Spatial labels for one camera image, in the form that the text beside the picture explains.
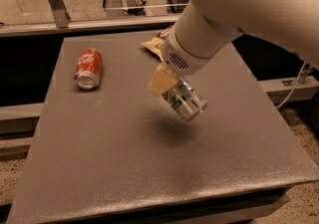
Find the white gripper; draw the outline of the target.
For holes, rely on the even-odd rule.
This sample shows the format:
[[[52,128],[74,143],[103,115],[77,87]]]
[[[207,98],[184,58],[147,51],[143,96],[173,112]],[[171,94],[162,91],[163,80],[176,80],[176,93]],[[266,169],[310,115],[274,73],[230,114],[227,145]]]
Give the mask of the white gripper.
[[[238,30],[209,21],[188,3],[164,40],[163,62],[156,68],[148,90],[161,96],[177,84],[177,73],[198,72],[218,51],[241,35]]]

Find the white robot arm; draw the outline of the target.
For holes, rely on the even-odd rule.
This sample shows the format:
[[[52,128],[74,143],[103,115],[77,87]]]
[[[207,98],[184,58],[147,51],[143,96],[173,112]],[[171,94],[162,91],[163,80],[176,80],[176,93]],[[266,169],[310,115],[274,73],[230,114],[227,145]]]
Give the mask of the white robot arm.
[[[161,48],[149,84],[160,96],[246,34],[319,65],[319,0],[189,0]]]

